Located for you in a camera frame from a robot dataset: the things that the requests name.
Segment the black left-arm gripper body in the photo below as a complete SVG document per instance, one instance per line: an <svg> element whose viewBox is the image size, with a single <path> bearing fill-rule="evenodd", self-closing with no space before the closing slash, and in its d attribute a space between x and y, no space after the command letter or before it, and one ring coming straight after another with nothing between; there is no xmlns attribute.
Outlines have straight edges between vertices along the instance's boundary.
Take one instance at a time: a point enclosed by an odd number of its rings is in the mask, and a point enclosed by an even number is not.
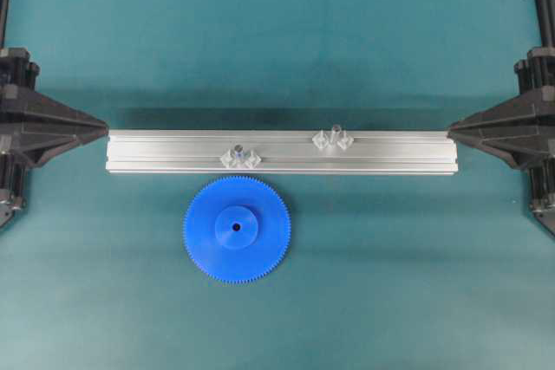
<svg viewBox="0 0 555 370"><path fill-rule="evenodd" d="M23 48L1 50L1 226L26 205L23 195L28 161L19 153L26 91L35 88L40 68Z"/></svg>

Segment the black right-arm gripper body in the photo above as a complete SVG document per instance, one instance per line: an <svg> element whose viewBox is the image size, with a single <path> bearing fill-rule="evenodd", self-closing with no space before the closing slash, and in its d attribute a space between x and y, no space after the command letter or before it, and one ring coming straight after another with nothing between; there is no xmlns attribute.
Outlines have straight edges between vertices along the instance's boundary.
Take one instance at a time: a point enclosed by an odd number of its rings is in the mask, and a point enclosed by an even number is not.
<svg viewBox="0 0 555 370"><path fill-rule="evenodd" d="M525 125L532 129L526 145L526 170L531 184L530 210L554 233L554 49L536 48L515 65L519 98L531 113Z"/></svg>

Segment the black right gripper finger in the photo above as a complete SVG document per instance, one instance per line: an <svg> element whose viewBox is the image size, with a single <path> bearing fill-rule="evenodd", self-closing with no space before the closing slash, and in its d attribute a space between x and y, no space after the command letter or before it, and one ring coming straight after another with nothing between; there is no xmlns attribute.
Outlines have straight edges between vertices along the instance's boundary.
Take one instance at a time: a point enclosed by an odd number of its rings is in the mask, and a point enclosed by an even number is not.
<svg viewBox="0 0 555 370"><path fill-rule="evenodd" d="M452 124L450 134L538 134L542 109L539 91L520 94L497 106L488 108Z"/></svg>
<svg viewBox="0 0 555 370"><path fill-rule="evenodd" d="M503 160L512 169L525 170L542 163L542 139L537 135L484 138L479 133L449 130L450 139Z"/></svg>

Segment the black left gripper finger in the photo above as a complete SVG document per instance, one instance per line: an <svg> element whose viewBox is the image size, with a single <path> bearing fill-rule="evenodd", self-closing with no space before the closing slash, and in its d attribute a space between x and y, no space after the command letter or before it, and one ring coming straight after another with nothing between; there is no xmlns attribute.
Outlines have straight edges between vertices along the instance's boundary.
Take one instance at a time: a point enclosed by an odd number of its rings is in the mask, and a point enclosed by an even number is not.
<svg viewBox="0 0 555 370"><path fill-rule="evenodd" d="M44 166L54 157L107 135L107 129L93 129L70 135L27 133L17 144L12 145L12 153L26 166Z"/></svg>
<svg viewBox="0 0 555 370"><path fill-rule="evenodd" d="M24 122L82 127L103 134L108 132L108 125L103 120L35 91L19 91L17 97L11 99L11 113Z"/></svg>

